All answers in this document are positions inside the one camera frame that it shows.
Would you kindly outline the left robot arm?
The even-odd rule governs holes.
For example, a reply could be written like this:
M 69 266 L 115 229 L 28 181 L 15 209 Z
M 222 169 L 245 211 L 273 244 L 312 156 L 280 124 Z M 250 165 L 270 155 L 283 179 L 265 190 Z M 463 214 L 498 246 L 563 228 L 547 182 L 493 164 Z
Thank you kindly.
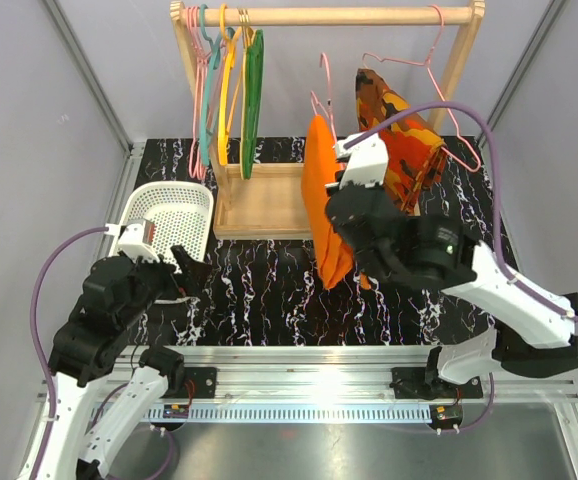
M 157 399 L 194 394 L 184 358 L 150 347 L 118 400 L 95 424 L 91 410 L 128 344 L 129 331 L 163 297 L 199 296 L 212 272 L 176 245 L 175 262 L 125 253 L 97 261 L 68 321 L 54 336 L 47 363 L 47 400 L 22 479 L 102 479 L 121 446 Z

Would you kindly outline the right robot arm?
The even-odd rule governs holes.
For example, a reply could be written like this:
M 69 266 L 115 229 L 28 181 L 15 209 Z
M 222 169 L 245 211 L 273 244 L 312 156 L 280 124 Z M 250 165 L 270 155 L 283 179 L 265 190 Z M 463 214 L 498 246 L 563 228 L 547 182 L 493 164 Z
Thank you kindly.
M 535 285 L 522 290 L 522 276 L 498 263 L 461 222 L 407 216 L 380 186 L 328 185 L 325 214 L 368 277 L 396 288 L 438 290 L 495 319 L 474 338 L 432 348 L 415 373 L 394 375 L 397 397 L 458 398 L 462 386 L 497 370 L 544 379 L 578 369 L 578 293 L 554 295 Z

